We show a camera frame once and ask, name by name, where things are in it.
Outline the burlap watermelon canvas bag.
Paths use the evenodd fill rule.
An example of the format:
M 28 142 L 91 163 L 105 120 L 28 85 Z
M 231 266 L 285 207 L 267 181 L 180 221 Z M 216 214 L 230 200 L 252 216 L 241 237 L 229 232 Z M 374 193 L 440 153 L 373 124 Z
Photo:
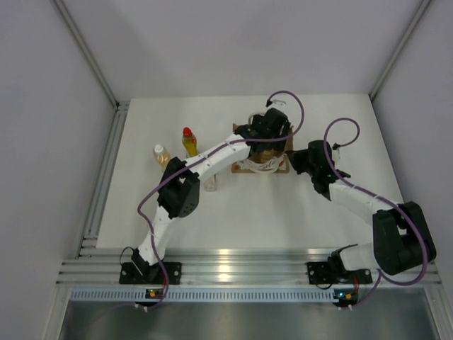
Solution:
M 263 115 L 265 113 L 254 113 L 252 115 Z M 252 115 L 249 116 L 248 123 L 251 121 Z M 237 124 L 233 124 L 233 131 L 237 127 Z M 292 133 L 292 128 L 290 124 L 289 134 Z M 283 152 L 264 151 L 253 156 L 249 155 L 247 159 L 233 163 L 231 172 L 234 174 L 287 174 L 289 172 L 289 160 L 286 151 L 293 150 L 293 139 L 293 137 L 290 137 L 286 140 Z

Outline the white cap amber bottle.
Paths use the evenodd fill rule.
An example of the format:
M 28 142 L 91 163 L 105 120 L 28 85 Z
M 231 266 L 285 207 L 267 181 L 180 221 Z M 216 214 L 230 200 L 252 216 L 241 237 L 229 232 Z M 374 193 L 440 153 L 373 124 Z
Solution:
M 156 144 L 153 148 L 153 155 L 156 163 L 160 166 L 161 172 L 165 172 L 168 163 L 171 160 L 171 155 L 168 150 L 161 144 Z

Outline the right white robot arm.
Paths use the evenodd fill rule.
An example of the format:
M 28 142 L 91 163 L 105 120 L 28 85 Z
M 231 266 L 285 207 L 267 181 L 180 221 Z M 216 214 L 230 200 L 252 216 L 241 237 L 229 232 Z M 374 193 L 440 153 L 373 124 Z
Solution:
M 419 204 L 397 203 L 345 183 L 349 175 L 332 168 L 332 151 L 329 144 L 315 140 L 306 149 L 287 152 L 292 168 L 298 174 L 308 174 L 318 194 L 343 206 L 372 228 L 370 243 L 344 246 L 331 253 L 331 276 L 346 281 L 355 271 L 365 269 L 395 276 L 435 260 L 437 250 Z

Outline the red cap yellow bottle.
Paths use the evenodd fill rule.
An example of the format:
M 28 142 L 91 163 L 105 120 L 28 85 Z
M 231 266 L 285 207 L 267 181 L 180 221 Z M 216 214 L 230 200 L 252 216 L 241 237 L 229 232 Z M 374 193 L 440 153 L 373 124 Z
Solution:
M 183 128 L 182 143 L 185 147 L 187 158 L 195 157 L 199 154 L 197 149 L 197 138 L 189 127 Z

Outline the grey cap clear bottle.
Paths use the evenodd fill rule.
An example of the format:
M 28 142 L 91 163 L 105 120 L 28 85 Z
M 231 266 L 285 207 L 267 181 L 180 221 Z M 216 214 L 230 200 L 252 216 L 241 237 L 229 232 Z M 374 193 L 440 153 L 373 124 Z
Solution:
M 207 192 L 213 192 L 217 189 L 217 180 L 216 174 L 213 172 L 213 165 L 209 157 L 201 153 L 200 156 L 203 158 L 204 162 L 202 163 L 202 170 L 200 171 L 202 184 L 204 190 Z

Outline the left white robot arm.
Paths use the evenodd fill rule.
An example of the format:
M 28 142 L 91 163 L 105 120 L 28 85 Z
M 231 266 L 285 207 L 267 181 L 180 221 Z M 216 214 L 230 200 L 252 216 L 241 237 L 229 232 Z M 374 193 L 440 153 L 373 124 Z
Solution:
M 263 115 L 255 115 L 250 124 L 237 126 L 228 138 L 206 152 L 184 160 L 172 158 L 160 184 L 137 207 L 149 225 L 149 235 L 131 257 L 137 277 L 145 283 L 159 277 L 171 225 L 194 212 L 202 183 L 234 162 L 268 149 L 282 152 L 286 140 L 299 129 L 292 127 L 282 111 L 270 108 Z

